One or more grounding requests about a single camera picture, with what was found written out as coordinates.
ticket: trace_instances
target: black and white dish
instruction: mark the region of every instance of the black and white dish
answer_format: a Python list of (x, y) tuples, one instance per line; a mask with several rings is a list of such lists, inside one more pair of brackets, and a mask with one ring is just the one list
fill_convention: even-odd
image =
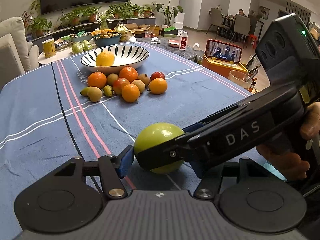
[[(96, 58), (105, 50), (111, 51), (116, 56), (115, 62), (110, 67), (97, 67)], [(81, 63), (91, 72), (99, 71), (104, 74), (118, 74), (126, 66), (135, 69), (140, 67), (148, 57), (149, 52), (144, 48), (118, 45), (92, 50), (82, 56)]]

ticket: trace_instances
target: red apple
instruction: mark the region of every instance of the red apple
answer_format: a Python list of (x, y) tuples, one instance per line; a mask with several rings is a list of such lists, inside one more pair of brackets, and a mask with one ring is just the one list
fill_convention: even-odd
[(151, 77), (150, 77), (150, 82), (151, 82), (152, 80), (156, 79), (156, 78), (163, 78), (163, 79), (165, 79), (165, 75), (164, 75), (162, 72), (160, 72), (160, 71), (154, 72), (154, 73), (151, 75)]
[(119, 78), (113, 82), (112, 89), (117, 95), (121, 95), (122, 89), (129, 84), (130, 82), (126, 78)]

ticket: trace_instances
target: blue tablecloth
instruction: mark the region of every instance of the blue tablecloth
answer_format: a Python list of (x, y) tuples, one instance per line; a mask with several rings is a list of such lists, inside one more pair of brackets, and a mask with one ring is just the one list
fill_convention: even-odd
[[(138, 73), (162, 71), (168, 90), (145, 91), (138, 104), (121, 97), (92, 103), (79, 92), (90, 74), (80, 63), (83, 54), (44, 65), (15, 78), (0, 93), (0, 239), (14, 238), (21, 228), (13, 212), (16, 196), (26, 187), (77, 156), (62, 115), (61, 99), (71, 132), (86, 161), (118, 155), (146, 126), (169, 122), (183, 128), (249, 95), (210, 70), (180, 56), (142, 42), (150, 52)], [(256, 150), (245, 153), (260, 164)], [(170, 175), (144, 171), (135, 161), (123, 184), (128, 190), (196, 189), (199, 179), (188, 163)]]

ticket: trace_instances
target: person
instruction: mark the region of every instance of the person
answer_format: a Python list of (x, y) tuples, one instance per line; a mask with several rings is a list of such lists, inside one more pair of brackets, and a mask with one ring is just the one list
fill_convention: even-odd
[(235, 56), (236, 56), (236, 52), (233, 51), (232, 54), (231, 54), (232, 61), (235, 61)]
[(221, 48), (217, 47), (216, 52), (212, 55), (212, 57), (219, 58), (221, 56)]
[(225, 60), (228, 61), (232, 61), (232, 57), (230, 55), (230, 47), (226, 46), (225, 50), (224, 50), (224, 54), (220, 56), (220, 58), (223, 58)]
[[(308, 107), (308, 113), (300, 128), (300, 134), (305, 140), (311, 140), (320, 131), (320, 102), (313, 103)], [(298, 180), (307, 177), (306, 171), (310, 164), (302, 161), (296, 153), (277, 155), (265, 145), (256, 147), (260, 155), (269, 161), (286, 179)]]
[(242, 9), (240, 9), (240, 10), (239, 10), (239, 13), (237, 13), (233, 18), (236, 19), (236, 17), (237, 17), (238, 15), (241, 15), (241, 16), (243, 16), (243, 17), (246, 17), (246, 15), (244, 14), (244, 12), (243, 12)]

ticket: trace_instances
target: smartphone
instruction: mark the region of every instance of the smartphone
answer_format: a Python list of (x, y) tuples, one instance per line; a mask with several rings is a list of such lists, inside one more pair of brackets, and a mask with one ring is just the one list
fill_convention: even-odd
[(207, 47), (205, 49), (205, 55), (208, 58), (217, 58), (222, 61), (233, 61), (235, 64), (239, 64), (241, 59), (242, 49), (236, 45), (224, 43), (216, 40), (207, 40)]

